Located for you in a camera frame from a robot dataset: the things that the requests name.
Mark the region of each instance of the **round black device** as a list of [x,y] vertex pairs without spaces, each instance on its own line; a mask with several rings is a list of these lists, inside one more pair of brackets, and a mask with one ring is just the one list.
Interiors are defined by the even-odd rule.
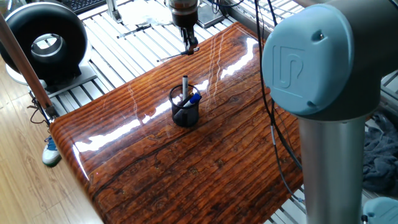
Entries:
[[[75,13],[61,4],[32,3],[14,11],[6,21],[39,79],[61,84],[81,74],[79,63],[86,46],[86,30]],[[37,42],[52,39],[49,47]],[[16,72],[18,68],[0,43],[0,54]]]

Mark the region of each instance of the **pen holder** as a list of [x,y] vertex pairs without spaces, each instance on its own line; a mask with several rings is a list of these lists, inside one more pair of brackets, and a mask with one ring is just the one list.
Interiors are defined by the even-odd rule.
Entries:
[[[199,93],[198,88],[188,85],[189,93]],[[199,120],[199,102],[191,106],[184,106],[182,99],[182,85],[177,85],[170,90],[169,100],[172,104],[172,117],[176,125],[180,127],[192,127]]]

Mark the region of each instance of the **blue shoe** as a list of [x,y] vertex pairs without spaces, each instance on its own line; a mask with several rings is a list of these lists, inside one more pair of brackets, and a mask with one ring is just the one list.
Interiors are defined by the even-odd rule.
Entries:
[[46,166],[54,167],[61,160],[61,155],[58,152],[57,146],[55,145],[52,137],[48,137],[44,140],[47,145],[44,147],[42,160]]

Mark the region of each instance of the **wooden pole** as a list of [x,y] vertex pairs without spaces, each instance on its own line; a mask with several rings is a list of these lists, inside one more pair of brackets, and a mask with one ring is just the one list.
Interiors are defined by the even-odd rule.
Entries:
[[12,58],[12,61],[14,61],[15,65],[17,65],[18,70],[22,76],[24,76],[27,84],[32,89],[33,94],[42,107],[47,109],[48,107],[52,106],[50,98],[40,83],[39,78],[37,78],[32,65],[29,63],[26,55],[22,51],[17,39],[14,37],[14,34],[10,30],[10,27],[7,25],[7,22],[2,15],[0,15],[0,41]]

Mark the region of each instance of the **blue pen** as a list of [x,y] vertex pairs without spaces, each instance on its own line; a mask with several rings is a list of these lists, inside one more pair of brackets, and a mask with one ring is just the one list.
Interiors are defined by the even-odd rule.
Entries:
[[[184,107],[188,107],[188,106],[192,106],[195,103],[198,103],[201,99],[201,95],[199,95],[198,93],[194,94],[193,97],[191,97],[189,99],[189,101],[184,105]],[[174,115],[174,119],[179,119],[182,114],[184,113],[184,109],[180,109],[175,115]]]

